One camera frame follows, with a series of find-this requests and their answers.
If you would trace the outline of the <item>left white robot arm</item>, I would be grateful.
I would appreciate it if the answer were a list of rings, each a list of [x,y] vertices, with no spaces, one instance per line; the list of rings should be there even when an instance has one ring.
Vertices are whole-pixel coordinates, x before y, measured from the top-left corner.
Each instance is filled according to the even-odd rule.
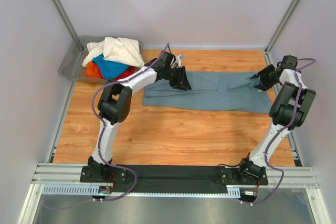
[[[101,87],[102,94],[97,108],[93,108],[100,121],[100,130],[95,149],[88,159],[88,165],[82,174],[104,183],[110,178],[114,165],[112,148],[119,126],[130,112],[131,99],[141,89],[159,80],[168,81],[173,89],[188,91],[191,85],[181,65],[183,55],[175,56],[171,52],[161,51],[158,58],[146,63],[137,72],[120,80],[110,80]]]

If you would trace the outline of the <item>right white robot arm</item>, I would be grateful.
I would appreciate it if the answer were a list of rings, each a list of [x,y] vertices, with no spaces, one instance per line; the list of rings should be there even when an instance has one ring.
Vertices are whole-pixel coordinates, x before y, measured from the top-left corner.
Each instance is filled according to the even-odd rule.
[[[280,84],[281,89],[269,111],[271,122],[264,137],[257,147],[241,160],[236,171],[237,179],[243,184],[266,177],[269,158],[283,138],[293,129],[302,126],[308,115],[316,92],[304,85],[301,69],[297,68],[299,60],[295,56],[283,56],[276,66],[268,65],[252,76],[253,79],[259,79],[255,88],[260,91],[267,91],[276,84]]]

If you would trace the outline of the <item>grey-blue t shirt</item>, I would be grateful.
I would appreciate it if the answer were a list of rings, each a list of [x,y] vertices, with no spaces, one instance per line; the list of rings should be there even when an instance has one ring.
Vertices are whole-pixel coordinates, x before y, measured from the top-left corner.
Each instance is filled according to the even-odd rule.
[[[265,91],[255,88],[254,72],[187,73],[191,90],[182,91],[160,80],[144,88],[142,104],[204,111],[244,111],[267,114],[272,102]]]

